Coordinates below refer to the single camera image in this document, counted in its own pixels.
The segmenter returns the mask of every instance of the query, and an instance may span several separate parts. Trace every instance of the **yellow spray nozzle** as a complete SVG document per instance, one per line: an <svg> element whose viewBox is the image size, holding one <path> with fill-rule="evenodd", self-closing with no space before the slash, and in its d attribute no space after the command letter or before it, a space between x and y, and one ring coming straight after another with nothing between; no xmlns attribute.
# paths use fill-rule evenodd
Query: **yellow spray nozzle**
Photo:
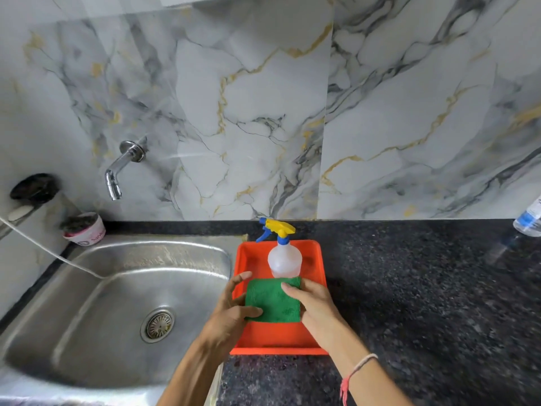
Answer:
<svg viewBox="0 0 541 406"><path fill-rule="evenodd" d="M267 218L265 226L272 232L277 233L281 238L286 238L288 235L295 233L295 227L286 222L275 221L274 219Z"/></svg>

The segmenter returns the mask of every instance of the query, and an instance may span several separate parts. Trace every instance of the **pink and white container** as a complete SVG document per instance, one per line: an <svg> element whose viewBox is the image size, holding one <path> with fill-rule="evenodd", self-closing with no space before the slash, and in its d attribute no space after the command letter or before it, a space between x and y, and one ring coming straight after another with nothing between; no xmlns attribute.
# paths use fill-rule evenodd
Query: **pink and white container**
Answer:
<svg viewBox="0 0 541 406"><path fill-rule="evenodd" d="M79 217L89 217L96 214L95 212L86 212L79 215ZM105 236L105 226L101 217L98 215L98 219L91 226L86 228L83 231L79 231L75 234L69 234L64 232L64 239L74 242L77 245L81 246L90 246L97 244Z"/></svg>

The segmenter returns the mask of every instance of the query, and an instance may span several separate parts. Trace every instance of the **countertop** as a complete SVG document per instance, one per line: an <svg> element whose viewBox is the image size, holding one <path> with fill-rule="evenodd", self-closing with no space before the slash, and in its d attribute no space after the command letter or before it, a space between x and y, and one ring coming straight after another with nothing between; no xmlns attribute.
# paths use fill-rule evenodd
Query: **countertop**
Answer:
<svg viewBox="0 0 541 406"><path fill-rule="evenodd" d="M417 406L541 404L541 240L511 220L303 221L345 320ZM260 234L254 221L110 231ZM218 406L338 405L328 357L236 356Z"/></svg>

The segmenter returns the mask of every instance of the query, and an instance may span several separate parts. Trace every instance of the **bracelet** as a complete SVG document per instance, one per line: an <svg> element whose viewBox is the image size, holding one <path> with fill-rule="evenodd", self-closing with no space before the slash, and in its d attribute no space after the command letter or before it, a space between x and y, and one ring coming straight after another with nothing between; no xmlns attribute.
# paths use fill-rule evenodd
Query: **bracelet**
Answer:
<svg viewBox="0 0 541 406"><path fill-rule="evenodd" d="M363 359L357 363L357 365L353 368L353 371L349 374L349 376L345 377L342 380L342 384L340 385L340 400L342 400L343 406L347 406L347 391L349 389L349 379L358 372L364 365L366 365L370 359L379 359L378 355L376 354L369 354L363 357Z"/></svg>

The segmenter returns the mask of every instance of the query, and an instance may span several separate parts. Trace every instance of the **red plastic tray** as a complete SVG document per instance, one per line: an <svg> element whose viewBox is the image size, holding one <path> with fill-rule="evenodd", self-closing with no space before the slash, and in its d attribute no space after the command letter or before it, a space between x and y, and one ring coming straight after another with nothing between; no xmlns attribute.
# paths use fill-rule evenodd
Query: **red plastic tray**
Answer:
<svg viewBox="0 0 541 406"><path fill-rule="evenodd" d="M291 241L302 254L301 277L327 286L321 248L316 241ZM255 278L272 278L267 256L276 241L244 242L239 246L235 264L235 275L252 271ZM246 292L248 281L233 291L233 298ZM328 355L319 347L302 323L249 322L231 351L231 355Z"/></svg>

